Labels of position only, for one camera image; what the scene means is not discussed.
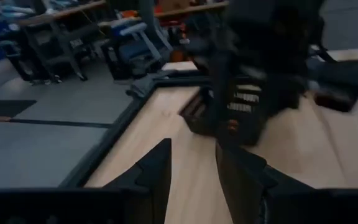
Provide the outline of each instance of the chair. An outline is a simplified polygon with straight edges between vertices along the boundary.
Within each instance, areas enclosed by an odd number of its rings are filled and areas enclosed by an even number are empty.
[[[119,7],[119,10],[134,9],[128,6],[128,2],[126,4],[125,7]],[[169,53],[172,50],[161,32],[158,20],[154,18],[154,0],[141,0],[137,7],[141,20],[119,20],[111,27],[112,40],[102,46],[114,80],[143,77],[153,65],[161,65],[159,62],[163,61],[163,51]],[[112,48],[116,62],[109,54]]]

